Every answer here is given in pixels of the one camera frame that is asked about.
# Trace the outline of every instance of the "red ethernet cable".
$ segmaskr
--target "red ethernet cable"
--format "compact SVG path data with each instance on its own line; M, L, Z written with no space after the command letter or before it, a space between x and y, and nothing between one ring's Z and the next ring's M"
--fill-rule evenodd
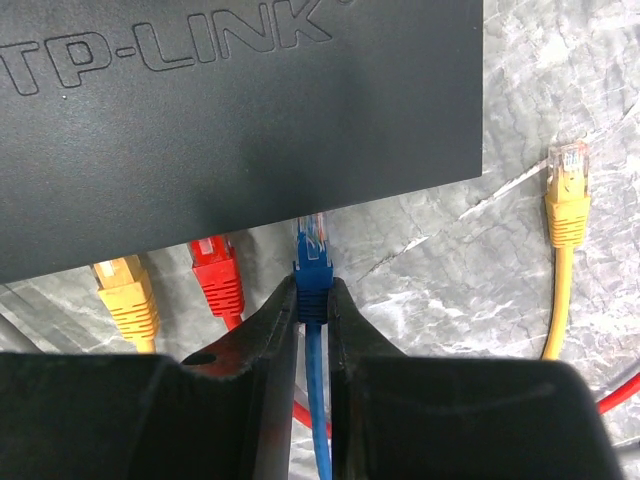
M638 392L640 392L640 373L636 373L631 380L600 400L598 402L598 409L602 414L607 413L609 410L627 401Z
M225 235L216 235L189 244L193 273L200 283L211 312L222 317L228 330L242 323L244 293L236 251ZM293 404L293 417L311 428L311 414L300 403ZM331 423L327 422L331 437Z

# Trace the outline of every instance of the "gray marble surface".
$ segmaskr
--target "gray marble surface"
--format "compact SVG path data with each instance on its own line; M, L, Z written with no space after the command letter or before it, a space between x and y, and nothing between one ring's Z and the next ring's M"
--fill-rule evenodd
M640 1L486 0L484 27L482 178L331 212L337 274L407 353L537 357L553 266L540 162L549 145L587 137L593 202L561 358L600 396L640 366ZM291 226L232 239L250 314L290 271ZM144 261L159 351L181 360L224 333L184 246ZM132 352L95 290L88 268L0 286L0 313L46 351ZM612 442L640 436L640 398L605 422ZM316 478L311 436L293 428L290 477ZM625 473L640 479L640 465Z

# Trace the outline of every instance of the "blue ethernet cable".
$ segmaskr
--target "blue ethernet cable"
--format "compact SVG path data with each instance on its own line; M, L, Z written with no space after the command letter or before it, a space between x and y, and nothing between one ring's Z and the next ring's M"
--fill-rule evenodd
M327 323L327 300L333 286L333 264L323 214L297 221L296 279L298 319L305 324L305 366L311 412L311 434L320 480L331 479L331 457L324 412L322 380L322 325Z

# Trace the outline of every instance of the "yellow ethernet cable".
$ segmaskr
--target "yellow ethernet cable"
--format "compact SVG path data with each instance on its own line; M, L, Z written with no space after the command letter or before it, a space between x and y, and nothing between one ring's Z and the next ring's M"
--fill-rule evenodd
M135 343L139 353L154 353L158 308L149 274L138 256L96 263L93 271L100 285L98 295L124 339Z
M569 317L573 251L584 242L591 198L588 194L589 148L578 141L549 150L549 179L545 197L551 243L556 249L553 317L542 353L557 360Z

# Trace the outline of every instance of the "tp-link logo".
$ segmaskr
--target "tp-link logo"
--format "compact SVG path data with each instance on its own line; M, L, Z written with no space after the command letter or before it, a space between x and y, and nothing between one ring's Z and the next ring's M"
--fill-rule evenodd
M41 44L35 40L0 45L0 59L16 91L23 96L38 93L38 82L30 62L33 55L46 52L64 88L82 85L82 74L109 67L116 58L125 59L140 55L141 63L154 72L189 68L196 64L224 61L231 58L230 40L236 38L256 52L267 53L298 46L300 36L315 43L328 42L331 34L311 15L321 2L346 4L348 0L307 0L297 10L291 2L274 1L257 6L259 24L251 24L232 10L215 10L210 14L195 13L185 18L192 48L179 58L167 58L163 54L156 28L149 22L132 26L131 45L113 48L104 32L83 32L48 38ZM171 42L170 35L162 38L162 44ZM0 66L0 76L5 74Z

